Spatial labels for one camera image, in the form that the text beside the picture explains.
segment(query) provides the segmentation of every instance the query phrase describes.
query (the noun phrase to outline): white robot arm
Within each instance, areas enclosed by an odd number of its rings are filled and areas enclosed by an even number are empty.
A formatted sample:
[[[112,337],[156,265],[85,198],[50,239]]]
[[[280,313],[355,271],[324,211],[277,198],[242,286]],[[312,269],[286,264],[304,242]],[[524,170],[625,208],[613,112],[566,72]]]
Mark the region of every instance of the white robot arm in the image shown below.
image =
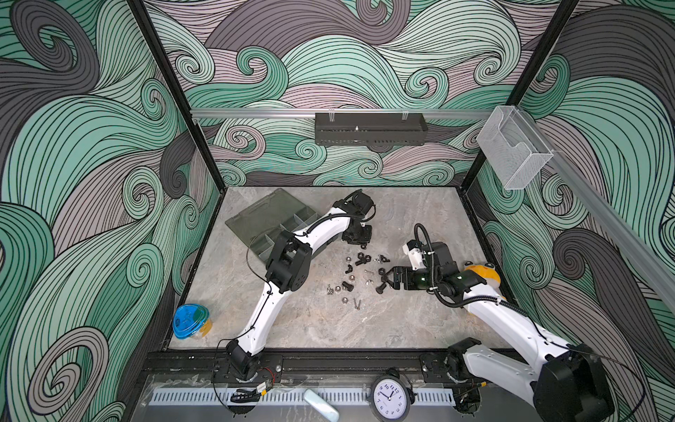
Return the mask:
[[[342,234],[350,244],[370,242],[372,227],[366,214],[375,210],[371,198],[361,189],[336,201],[315,223],[295,232],[283,231],[275,241],[267,264],[263,292],[242,333],[225,350],[242,379],[250,379],[267,335],[288,297],[307,279],[310,261]]]
[[[387,275],[392,273],[394,280],[385,277],[385,281],[394,289],[401,285],[405,290],[426,289],[450,308],[466,308],[525,360],[517,361],[467,338],[450,347],[448,367],[453,377],[489,380],[534,406],[545,422],[602,421],[614,412],[604,368],[597,356],[588,354],[588,346],[572,346],[502,298],[486,280],[499,283],[493,268],[472,265],[458,271],[447,245],[431,243],[424,226],[418,224],[415,230],[418,227],[426,243],[416,238],[404,245],[411,267],[392,268]]]

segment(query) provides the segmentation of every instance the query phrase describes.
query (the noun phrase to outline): black metal frame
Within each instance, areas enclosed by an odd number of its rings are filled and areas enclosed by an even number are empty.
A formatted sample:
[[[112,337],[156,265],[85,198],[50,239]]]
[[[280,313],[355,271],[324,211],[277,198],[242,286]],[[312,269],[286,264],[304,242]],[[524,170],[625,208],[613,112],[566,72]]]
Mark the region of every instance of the black metal frame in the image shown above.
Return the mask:
[[[190,277],[186,283],[186,287],[181,295],[180,304],[185,302],[188,291],[194,279],[194,274],[196,268],[199,264],[199,261],[202,257],[205,245],[211,234],[211,230],[215,223],[215,218],[219,213],[220,206],[225,198],[226,186],[220,176],[220,173],[217,169],[215,161],[209,152],[209,146],[206,139],[203,136],[201,129],[194,123],[192,116],[190,114],[190,105],[188,103],[185,94],[180,88],[178,78],[173,71],[171,63],[169,62],[168,56],[161,44],[159,35],[157,34],[151,19],[148,15],[146,7],[142,0],[127,0],[134,17],[140,27],[141,32],[147,42],[153,57],[159,65],[159,69],[168,85],[169,91],[173,96],[173,99],[178,105],[178,109],[182,117],[185,119],[188,130],[192,135],[197,147],[199,148],[200,153],[202,154],[203,159],[209,169],[211,176],[213,177],[218,190],[220,191],[220,197],[218,203],[214,210],[209,226],[207,228],[207,233],[205,234],[204,240],[200,246],[198,255],[195,259],[195,263],[190,272]],[[507,105],[517,105],[522,100],[525,92],[530,86],[531,82],[537,75],[537,72],[541,66],[545,63],[550,51],[553,49],[558,36],[560,35],[564,25],[567,23],[567,20],[571,16],[578,0],[562,0],[561,4],[557,8],[549,26],[546,31],[542,34],[541,41],[537,45],[533,56],[528,62],[524,72],[520,76],[514,90],[511,92]],[[492,262],[496,266],[496,270],[499,275],[502,277],[505,282],[502,283],[501,289],[504,296],[509,301],[514,301],[513,293],[508,287],[508,283],[504,277],[504,273],[499,266],[499,263],[495,259],[495,255],[490,247],[490,244],[483,232],[483,229],[479,223],[479,220],[474,212],[473,206],[471,205],[467,192],[471,184],[475,180],[478,172],[480,171],[483,163],[485,162],[485,155],[481,152],[477,155],[474,160],[471,168],[464,177],[461,186],[439,186],[439,187],[456,187],[462,205],[466,211],[466,214],[469,217],[471,225],[476,232],[481,248],[485,253],[485,257],[488,261]],[[198,349],[198,350],[170,350],[167,349],[169,341],[171,339],[171,327],[167,331],[166,338],[163,342],[163,351],[161,352],[150,352],[146,357],[144,366],[139,373],[136,385],[134,386],[133,392],[133,401],[127,403],[122,421],[129,421],[135,408],[138,398],[142,392],[142,389],[145,385],[146,379],[150,375],[172,375],[176,373],[211,373],[216,361],[220,367],[224,367],[227,364],[227,355],[225,351],[219,351],[215,354],[215,349]],[[522,358],[513,350],[513,349],[495,349],[495,351],[505,354],[514,359],[522,360]],[[447,349],[276,349],[268,348],[265,349],[263,354],[265,357],[263,359],[268,359],[270,362],[276,362],[276,359],[281,359],[283,370],[281,372],[282,376],[286,376],[286,381],[289,379],[294,379],[296,381],[301,380],[307,375],[378,375],[383,373],[386,369],[390,367],[397,368],[400,372],[406,373],[409,375],[419,375],[424,377],[427,382],[438,382],[452,386],[452,383],[448,383],[447,378],[442,373],[435,373],[433,368],[429,370],[426,363],[429,363],[429,366],[433,366],[433,357],[447,354]]]
[[[225,182],[218,171],[218,167],[215,164],[213,156],[209,152],[209,144],[204,138],[204,134],[192,120],[188,99],[185,97],[185,93],[180,87],[178,77],[173,71],[173,67],[169,61],[169,56],[164,50],[164,46],[162,45],[159,35],[153,26],[152,20],[150,19],[150,15],[148,15],[148,11],[145,8],[143,0],[127,0],[127,3],[131,9],[131,12],[134,14],[134,18],[136,19],[136,23],[138,24],[141,33],[143,33],[143,38],[145,38],[145,42],[148,44],[150,52],[153,54],[153,57],[157,62],[159,71],[162,73],[164,81],[166,81],[167,88],[169,89],[173,100],[178,106],[178,110],[180,111],[183,120],[185,120],[188,131],[190,132],[190,135],[192,135],[192,139],[197,145],[197,148],[199,149],[199,152],[201,153],[202,158],[207,165],[207,169],[209,169],[209,173],[211,174],[216,187],[218,187],[220,192],[223,192],[226,189]]]

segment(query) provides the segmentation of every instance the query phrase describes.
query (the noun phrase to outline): gray marble floor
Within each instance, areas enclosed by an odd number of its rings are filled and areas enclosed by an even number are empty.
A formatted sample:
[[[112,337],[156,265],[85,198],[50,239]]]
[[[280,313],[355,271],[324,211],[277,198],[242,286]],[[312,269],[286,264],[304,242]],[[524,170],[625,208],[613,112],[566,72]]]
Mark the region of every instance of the gray marble floor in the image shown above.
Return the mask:
[[[227,191],[223,206],[197,269],[187,303],[200,303],[211,312],[213,329],[204,338],[178,340],[170,347],[212,348],[221,338],[240,333],[260,297],[263,283],[246,268],[246,245],[225,221],[276,188],[241,187]],[[354,188],[284,188],[291,195],[324,214],[334,201]],[[373,239],[367,253],[384,254],[393,265],[409,265],[401,246],[412,239],[412,227],[423,223],[432,241],[445,242],[457,263],[485,262],[485,256],[454,188],[364,188],[377,205],[369,222]],[[347,280],[345,258],[356,260],[361,249],[341,241],[330,244],[313,259],[307,282],[289,297],[276,319],[268,347],[443,348],[466,337],[486,346],[509,347],[490,327],[464,309],[449,309],[425,292],[395,291],[378,294],[367,279],[377,281],[376,262],[354,267],[356,287],[351,293],[327,295],[330,284]],[[252,254],[250,262],[259,274],[264,265]],[[368,269],[376,274],[370,275]],[[344,305],[343,297],[349,298]],[[361,300],[361,309],[354,301]]]

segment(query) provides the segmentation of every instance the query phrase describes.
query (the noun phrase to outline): red wire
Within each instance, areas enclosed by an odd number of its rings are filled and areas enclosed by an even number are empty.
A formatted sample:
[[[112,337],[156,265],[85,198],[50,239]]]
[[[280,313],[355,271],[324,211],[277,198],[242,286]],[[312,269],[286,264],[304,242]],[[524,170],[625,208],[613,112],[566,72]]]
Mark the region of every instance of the red wire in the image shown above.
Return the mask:
[[[267,368],[267,367],[265,367],[265,368],[263,368],[263,369],[268,370],[268,371],[269,371],[269,374],[272,375],[272,384],[274,384],[274,382],[275,382],[275,380],[276,380],[275,377],[274,377],[274,372],[272,372],[272,370],[271,370],[270,368]]]

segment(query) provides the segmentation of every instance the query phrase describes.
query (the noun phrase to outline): green swirl wallpaper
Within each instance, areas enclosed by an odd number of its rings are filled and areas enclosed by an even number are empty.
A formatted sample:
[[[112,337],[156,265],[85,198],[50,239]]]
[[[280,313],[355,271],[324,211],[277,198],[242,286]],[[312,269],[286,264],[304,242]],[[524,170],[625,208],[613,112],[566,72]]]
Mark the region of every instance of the green swirl wallpaper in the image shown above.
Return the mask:
[[[569,20],[521,106],[675,273],[675,9],[614,3]],[[632,420],[671,421],[675,317],[602,221],[550,167],[507,192],[486,164],[469,195],[519,304],[640,375],[649,389]],[[641,388],[624,368],[605,368],[617,421]]]
[[[559,1],[145,3],[194,108],[492,109]],[[428,123],[426,145],[369,149],[316,146],[312,120],[200,121],[231,186],[457,186],[481,123]]]
[[[3,421],[119,420],[219,192],[126,0],[0,1]]]

